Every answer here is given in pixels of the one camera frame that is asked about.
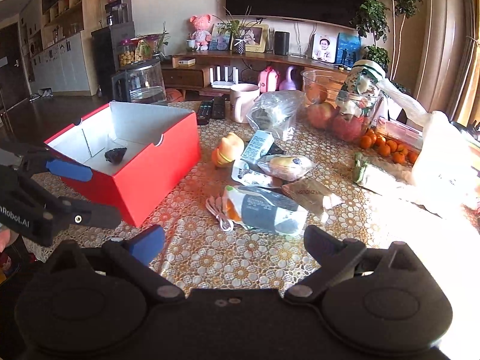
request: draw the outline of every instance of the brown door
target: brown door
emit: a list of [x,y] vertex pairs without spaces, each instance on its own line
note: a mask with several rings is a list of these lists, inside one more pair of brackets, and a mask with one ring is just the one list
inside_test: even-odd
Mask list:
[[25,74],[23,73],[18,26],[0,30],[0,109],[9,110],[30,97]]

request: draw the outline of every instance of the jar of cookies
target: jar of cookies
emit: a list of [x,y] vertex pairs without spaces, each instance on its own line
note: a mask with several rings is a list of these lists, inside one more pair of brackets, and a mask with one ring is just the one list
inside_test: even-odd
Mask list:
[[130,39],[125,39],[120,43],[121,53],[118,54],[120,67],[135,62],[135,46]]

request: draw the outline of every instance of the screw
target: screw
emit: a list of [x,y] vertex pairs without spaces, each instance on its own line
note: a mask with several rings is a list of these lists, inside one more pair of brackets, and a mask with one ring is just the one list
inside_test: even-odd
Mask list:
[[217,299],[215,301],[215,305],[219,306],[219,307],[225,307],[227,305],[227,301],[224,300],[224,299]]
[[182,290],[177,286],[161,286],[157,288],[157,294],[162,298],[176,298],[181,292]]
[[297,284],[289,288],[289,293],[296,298],[308,298],[313,293],[313,290],[308,286]]

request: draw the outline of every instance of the person's hand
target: person's hand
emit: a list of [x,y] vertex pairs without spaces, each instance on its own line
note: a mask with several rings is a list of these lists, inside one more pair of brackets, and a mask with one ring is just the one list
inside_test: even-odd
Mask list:
[[0,253],[10,245],[11,232],[9,228],[0,226]]

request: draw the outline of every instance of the curtain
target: curtain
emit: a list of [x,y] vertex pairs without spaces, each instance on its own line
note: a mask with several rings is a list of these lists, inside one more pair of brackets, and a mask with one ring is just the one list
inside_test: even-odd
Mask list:
[[467,42],[446,113],[466,126],[480,121],[480,0],[464,0],[464,6]]

